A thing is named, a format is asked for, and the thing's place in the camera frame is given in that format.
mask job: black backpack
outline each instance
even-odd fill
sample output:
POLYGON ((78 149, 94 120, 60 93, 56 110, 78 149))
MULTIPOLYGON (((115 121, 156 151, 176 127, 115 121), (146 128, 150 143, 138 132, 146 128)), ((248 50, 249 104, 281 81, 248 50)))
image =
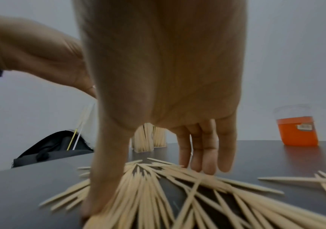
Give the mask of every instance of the black backpack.
POLYGON ((75 144, 78 133, 76 133, 74 140, 72 141, 70 150, 67 151, 73 134, 74 132, 72 131, 59 131, 47 136, 26 150, 18 158, 14 159, 12 168, 93 153, 93 150, 86 144, 81 136, 76 144, 75 150, 71 150, 75 144))

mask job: label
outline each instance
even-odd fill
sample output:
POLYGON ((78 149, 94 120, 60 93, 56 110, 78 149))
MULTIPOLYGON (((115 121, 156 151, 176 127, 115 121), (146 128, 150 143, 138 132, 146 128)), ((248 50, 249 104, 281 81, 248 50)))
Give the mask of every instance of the label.
POLYGON ((313 130, 313 126, 311 124, 301 124, 301 125, 296 125, 296 127, 298 128, 298 130, 302 130, 302 131, 312 131, 313 130))

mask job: pile of toothpicks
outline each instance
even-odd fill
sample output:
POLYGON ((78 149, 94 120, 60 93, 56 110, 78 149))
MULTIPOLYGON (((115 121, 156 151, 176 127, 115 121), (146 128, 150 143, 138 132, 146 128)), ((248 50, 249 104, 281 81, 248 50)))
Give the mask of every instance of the pile of toothpicks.
MULTIPOLYGON (((148 164, 138 160, 125 164, 124 175, 114 197, 99 214, 92 216, 86 222, 84 229, 121 229, 134 226, 139 229, 162 227, 191 229, 195 226, 199 229, 217 229, 198 199, 225 215, 235 229, 273 229, 274 226, 282 229, 326 229, 326 216, 247 191, 247 189, 279 195, 284 194, 282 191, 201 174, 166 161, 153 158, 149 160, 153 162, 148 164), (162 177, 182 188, 187 194, 177 217, 174 217, 170 203, 159 183, 162 177), (187 182, 192 183, 193 186, 186 185, 187 182), (213 190, 216 201, 198 192, 199 186, 213 190), (233 195, 245 219, 231 210, 222 198, 222 194, 233 195)), ((89 172, 86 172, 80 176, 88 175, 89 172)), ((315 179, 317 182, 324 181, 324 178, 315 179)), ((63 206, 66 206, 66 210, 70 210, 86 198, 89 185, 90 180, 86 179, 42 202, 40 206, 62 199, 53 205, 51 210, 55 211, 63 206)))

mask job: plastic container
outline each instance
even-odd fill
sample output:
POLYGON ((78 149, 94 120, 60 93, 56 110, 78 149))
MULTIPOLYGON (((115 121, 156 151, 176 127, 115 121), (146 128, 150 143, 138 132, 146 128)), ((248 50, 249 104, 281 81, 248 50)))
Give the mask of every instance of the plastic container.
POLYGON ((274 110, 281 140, 289 146, 317 146, 318 137, 309 105, 282 106, 274 110))

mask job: dark table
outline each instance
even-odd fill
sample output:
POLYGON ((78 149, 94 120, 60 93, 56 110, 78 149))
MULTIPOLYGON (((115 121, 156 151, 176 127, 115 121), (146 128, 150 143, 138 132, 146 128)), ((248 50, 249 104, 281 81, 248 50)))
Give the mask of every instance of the dark table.
MULTIPOLYGON (((288 147, 280 141, 238 141, 237 145, 232 171, 218 176, 282 190, 285 196, 267 196, 326 215, 326 192, 319 184, 298 186, 257 180, 262 176, 312 177, 318 170, 326 172, 326 141, 316 148, 288 147)), ((178 145, 168 144, 167 148, 156 148, 154 152, 130 152, 129 161, 148 162, 147 157, 178 163, 178 145)), ((52 214, 49 207, 37 206, 81 181, 78 177, 81 172, 76 168, 90 165, 91 158, 92 154, 88 154, 0 171, 0 228, 81 228, 79 208, 52 214)), ((160 182, 177 214, 186 198, 184 192, 167 180, 160 182)), ((215 222, 225 221, 224 217, 215 219, 217 213, 210 215, 215 222)))

